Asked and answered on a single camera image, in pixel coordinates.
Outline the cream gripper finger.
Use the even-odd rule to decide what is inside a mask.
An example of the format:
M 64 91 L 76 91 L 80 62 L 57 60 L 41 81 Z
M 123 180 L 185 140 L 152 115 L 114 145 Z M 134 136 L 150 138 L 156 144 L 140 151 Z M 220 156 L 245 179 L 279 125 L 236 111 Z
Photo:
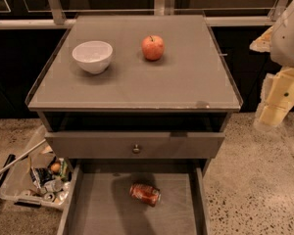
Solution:
M 252 51 L 265 53 L 270 52 L 270 39 L 273 27 L 268 28 L 261 36 L 255 39 L 249 46 Z
M 262 129 L 278 127 L 292 107 L 293 104 L 288 100 L 262 100 L 256 110 L 254 124 Z

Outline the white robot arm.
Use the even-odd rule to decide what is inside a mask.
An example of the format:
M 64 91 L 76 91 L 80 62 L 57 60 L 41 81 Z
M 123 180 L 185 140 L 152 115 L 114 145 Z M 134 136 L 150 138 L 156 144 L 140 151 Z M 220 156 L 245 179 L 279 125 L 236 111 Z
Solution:
M 274 25 L 250 44 L 250 49 L 269 52 L 270 59 L 281 65 L 277 74 L 266 75 L 255 113 L 254 126 L 270 131 L 278 127 L 294 107 L 294 0 Z

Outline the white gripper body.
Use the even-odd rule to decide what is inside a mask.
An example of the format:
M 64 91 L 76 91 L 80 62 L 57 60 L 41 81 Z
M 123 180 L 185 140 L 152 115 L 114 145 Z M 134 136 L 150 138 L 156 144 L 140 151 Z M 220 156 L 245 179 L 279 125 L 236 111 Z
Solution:
M 265 111 L 288 113 L 294 107 L 294 68 L 283 67 L 277 74 L 268 73 L 261 92 L 260 115 Z

